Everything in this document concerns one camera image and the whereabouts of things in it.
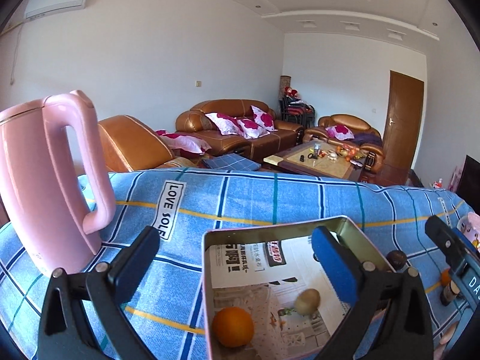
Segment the leather armchair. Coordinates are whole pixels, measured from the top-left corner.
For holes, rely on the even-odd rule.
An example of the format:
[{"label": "leather armchair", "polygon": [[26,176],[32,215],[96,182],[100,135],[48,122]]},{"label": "leather armchair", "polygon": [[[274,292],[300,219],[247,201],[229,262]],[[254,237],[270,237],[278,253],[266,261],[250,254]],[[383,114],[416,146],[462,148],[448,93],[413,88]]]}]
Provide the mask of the leather armchair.
[{"label": "leather armchair", "polygon": [[[231,117],[253,117],[251,105],[268,112],[274,119],[277,131],[257,139],[245,139],[238,135],[221,135],[217,126],[205,114],[219,112]],[[194,105],[189,111],[179,115],[176,121],[177,132],[188,133],[202,138],[212,147],[209,154],[219,156],[237,152],[253,161],[262,162],[265,157],[294,147],[303,136],[302,125],[275,120],[275,111],[258,100],[218,99]]]},{"label": "leather armchair", "polygon": [[[333,145],[342,145],[344,143],[343,141],[336,138],[330,138],[326,130],[327,127],[336,126],[338,124],[347,126],[354,135],[362,132],[372,134],[381,138],[380,132],[370,126],[365,120],[360,119],[359,117],[356,117],[354,115],[335,114],[331,116],[321,117],[320,119],[318,119],[318,127],[306,129],[303,136],[303,142],[308,142],[313,138],[317,138]],[[372,173],[378,173],[380,169],[382,169],[383,162],[385,160],[385,153],[383,151],[383,147],[371,143],[364,143],[359,148],[361,150],[369,151],[375,154],[375,163],[371,167],[370,171]]]},{"label": "leather armchair", "polygon": [[195,167],[172,150],[147,125],[133,116],[117,115],[98,123],[108,171],[135,172],[144,169]]}]

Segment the kettle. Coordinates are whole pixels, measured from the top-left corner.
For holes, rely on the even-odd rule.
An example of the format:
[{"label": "kettle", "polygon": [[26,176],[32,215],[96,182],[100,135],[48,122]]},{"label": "kettle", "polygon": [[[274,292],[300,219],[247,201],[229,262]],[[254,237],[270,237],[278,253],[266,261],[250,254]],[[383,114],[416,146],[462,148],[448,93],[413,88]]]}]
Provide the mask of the kettle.
[{"label": "kettle", "polygon": [[[80,191],[66,126],[75,130],[97,203]],[[115,213],[97,114],[81,91],[33,100],[0,112],[0,194],[15,231],[37,268],[78,273],[98,253],[99,230]]]}]

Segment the coffee table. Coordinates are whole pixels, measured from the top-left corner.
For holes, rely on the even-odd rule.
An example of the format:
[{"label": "coffee table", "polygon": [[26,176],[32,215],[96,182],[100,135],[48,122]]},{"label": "coffee table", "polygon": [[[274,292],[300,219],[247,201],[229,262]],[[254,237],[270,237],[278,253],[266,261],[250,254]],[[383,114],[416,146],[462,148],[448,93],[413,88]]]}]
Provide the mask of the coffee table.
[{"label": "coffee table", "polygon": [[[335,151],[336,147],[323,142],[321,140],[311,140],[304,144],[298,145],[294,148],[281,151],[276,155],[271,155],[263,159],[263,167],[284,173],[292,173],[298,175],[309,176],[326,176],[336,179],[345,179],[350,181],[359,181],[363,168],[365,166],[365,158],[359,159],[362,167],[354,166],[347,162],[343,157],[338,157],[337,161],[332,161],[327,156],[314,160],[308,158],[311,149],[318,143],[322,150]],[[300,161],[300,156],[303,155],[305,161]]]}]

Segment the kettle lid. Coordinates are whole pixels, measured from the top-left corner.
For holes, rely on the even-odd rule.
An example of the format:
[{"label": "kettle lid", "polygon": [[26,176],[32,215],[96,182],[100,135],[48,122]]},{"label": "kettle lid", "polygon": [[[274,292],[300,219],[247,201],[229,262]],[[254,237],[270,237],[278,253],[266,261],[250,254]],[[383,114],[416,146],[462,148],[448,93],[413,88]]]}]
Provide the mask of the kettle lid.
[{"label": "kettle lid", "polygon": [[3,123],[14,116],[24,114],[25,112],[33,111],[37,108],[42,108],[44,106],[44,102],[45,99],[38,99],[7,108],[5,111],[0,112],[0,123]]}]

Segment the orange fruit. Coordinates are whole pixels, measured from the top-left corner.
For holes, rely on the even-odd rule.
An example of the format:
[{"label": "orange fruit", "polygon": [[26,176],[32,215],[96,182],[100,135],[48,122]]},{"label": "orange fruit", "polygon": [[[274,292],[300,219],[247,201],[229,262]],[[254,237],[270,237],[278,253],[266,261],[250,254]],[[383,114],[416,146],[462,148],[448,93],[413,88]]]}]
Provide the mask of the orange fruit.
[{"label": "orange fruit", "polygon": [[254,321],[240,307],[225,307],[213,318],[212,330],[224,347],[247,345],[254,337]]},{"label": "orange fruit", "polygon": [[448,274],[449,269],[450,268],[445,269],[440,275],[440,283],[442,284],[442,287],[448,286],[448,283],[452,281],[450,275]]}]

